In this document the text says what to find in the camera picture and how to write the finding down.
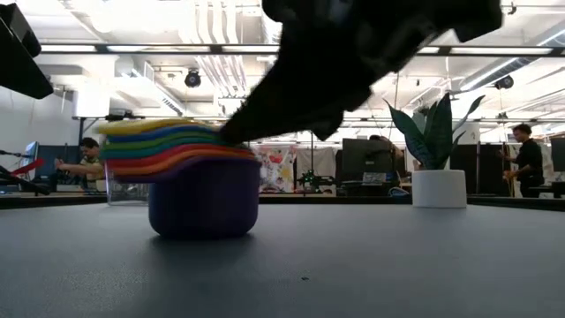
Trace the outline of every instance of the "gray table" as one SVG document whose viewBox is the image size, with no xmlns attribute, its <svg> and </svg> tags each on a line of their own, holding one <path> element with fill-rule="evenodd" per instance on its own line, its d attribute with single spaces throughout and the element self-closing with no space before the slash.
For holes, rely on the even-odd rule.
<svg viewBox="0 0 565 318">
<path fill-rule="evenodd" d="M 565 316 L 565 214 L 261 206 L 171 243 L 144 208 L 0 211 L 0 317 Z"/>
</svg>

